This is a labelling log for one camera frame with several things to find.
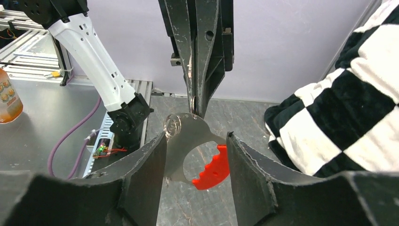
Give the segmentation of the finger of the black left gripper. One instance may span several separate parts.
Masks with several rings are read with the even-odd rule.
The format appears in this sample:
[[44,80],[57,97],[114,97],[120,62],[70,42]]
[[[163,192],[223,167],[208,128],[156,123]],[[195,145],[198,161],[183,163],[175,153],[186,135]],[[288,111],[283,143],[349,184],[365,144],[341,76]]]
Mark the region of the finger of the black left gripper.
[[159,1],[165,27],[183,68],[189,110],[204,117],[209,95],[206,77],[218,25],[218,0]]
[[208,103],[234,63],[232,0],[204,1],[204,103]]

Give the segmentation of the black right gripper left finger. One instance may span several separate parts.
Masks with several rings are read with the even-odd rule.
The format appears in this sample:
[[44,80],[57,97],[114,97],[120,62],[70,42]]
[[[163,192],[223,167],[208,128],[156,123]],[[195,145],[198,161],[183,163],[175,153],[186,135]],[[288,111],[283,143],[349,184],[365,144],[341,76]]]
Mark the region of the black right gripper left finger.
[[157,222],[167,139],[85,178],[62,180],[40,173],[0,174],[3,226],[154,226]]

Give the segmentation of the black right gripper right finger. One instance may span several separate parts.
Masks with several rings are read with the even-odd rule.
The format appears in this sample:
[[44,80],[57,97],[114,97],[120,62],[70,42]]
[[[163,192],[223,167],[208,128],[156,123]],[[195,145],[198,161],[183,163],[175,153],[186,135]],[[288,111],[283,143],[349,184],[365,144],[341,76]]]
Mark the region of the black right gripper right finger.
[[396,226],[399,175],[344,171],[311,177],[227,134],[231,188],[240,226]]

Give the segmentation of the silver split keyring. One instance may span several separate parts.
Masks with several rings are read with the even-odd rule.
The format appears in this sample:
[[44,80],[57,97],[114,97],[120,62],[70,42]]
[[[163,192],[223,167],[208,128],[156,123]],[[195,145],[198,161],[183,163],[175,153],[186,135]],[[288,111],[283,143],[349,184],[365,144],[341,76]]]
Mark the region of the silver split keyring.
[[168,115],[163,123],[163,130],[167,139],[179,134],[181,130],[180,116],[174,113]]

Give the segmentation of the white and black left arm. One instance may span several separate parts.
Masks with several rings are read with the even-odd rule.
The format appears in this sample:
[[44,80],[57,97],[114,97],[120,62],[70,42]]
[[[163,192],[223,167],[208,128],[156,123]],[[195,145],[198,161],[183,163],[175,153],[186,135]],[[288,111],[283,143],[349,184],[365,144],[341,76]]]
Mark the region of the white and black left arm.
[[[199,117],[233,68],[233,1],[161,0],[162,17],[175,58],[183,68],[189,111]],[[21,0],[20,9],[61,44],[77,61],[113,120],[116,143],[136,150],[140,127],[151,110],[127,83],[95,32],[85,0]]]

